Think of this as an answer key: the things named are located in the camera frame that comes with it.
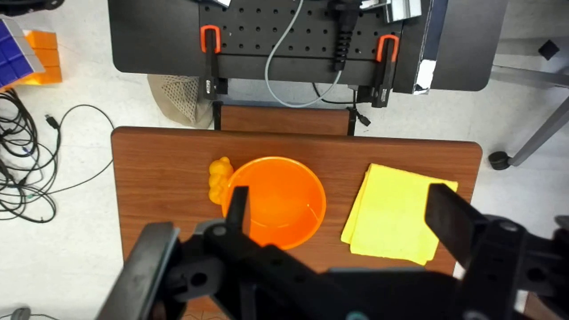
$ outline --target black pegboard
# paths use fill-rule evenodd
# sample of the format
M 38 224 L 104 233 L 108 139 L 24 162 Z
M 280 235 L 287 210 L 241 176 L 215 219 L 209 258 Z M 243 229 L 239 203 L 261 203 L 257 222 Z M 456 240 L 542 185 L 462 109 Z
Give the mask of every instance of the black pegboard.
M 298 0 L 231 0 L 227 9 L 200 5 L 199 23 L 222 30 L 222 55 L 266 57 L 295 14 Z M 350 61 L 373 61 L 376 37 L 399 32 L 401 23 L 385 25 L 382 9 L 359 13 L 351 34 Z M 275 57 L 332 59 L 335 21 L 323 0 L 305 0 L 298 20 Z

